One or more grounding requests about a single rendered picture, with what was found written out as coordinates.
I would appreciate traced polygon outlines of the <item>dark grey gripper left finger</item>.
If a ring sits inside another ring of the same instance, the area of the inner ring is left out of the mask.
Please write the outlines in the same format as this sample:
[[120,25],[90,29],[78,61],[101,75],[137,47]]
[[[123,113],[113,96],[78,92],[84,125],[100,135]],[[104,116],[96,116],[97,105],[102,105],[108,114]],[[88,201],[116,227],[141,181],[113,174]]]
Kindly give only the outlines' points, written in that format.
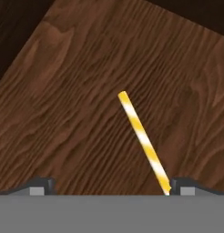
[[26,183],[10,188],[8,190],[0,191],[2,195],[18,195],[18,196],[48,196],[54,195],[55,180],[51,177],[36,177]]

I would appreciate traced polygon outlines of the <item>yellow and white striped straw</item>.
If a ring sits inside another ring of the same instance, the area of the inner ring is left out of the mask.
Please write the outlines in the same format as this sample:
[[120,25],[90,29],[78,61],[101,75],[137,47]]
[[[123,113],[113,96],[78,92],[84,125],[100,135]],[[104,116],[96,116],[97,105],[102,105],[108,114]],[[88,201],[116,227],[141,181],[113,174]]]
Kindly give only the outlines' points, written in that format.
[[138,118],[137,112],[133,107],[127,92],[122,91],[117,96],[127,114],[131,126],[133,127],[137,135],[138,141],[146,154],[148,162],[155,173],[155,176],[158,180],[158,183],[160,184],[160,187],[162,188],[163,193],[166,196],[168,196],[170,192],[168,176],[166,174],[166,171],[162,167],[160,160],[158,159],[158,155],[148,138],[145,128],[143,127],[141,121]]

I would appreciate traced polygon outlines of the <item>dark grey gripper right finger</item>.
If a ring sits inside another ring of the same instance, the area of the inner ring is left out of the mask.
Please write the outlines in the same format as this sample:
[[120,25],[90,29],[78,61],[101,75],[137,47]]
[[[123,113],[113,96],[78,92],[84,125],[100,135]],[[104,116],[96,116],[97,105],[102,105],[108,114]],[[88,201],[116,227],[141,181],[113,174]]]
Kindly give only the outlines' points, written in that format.
[[224,192],[200,185],[188,177],[174,177],[170,180],[170,194],[173,196],[224,196]]

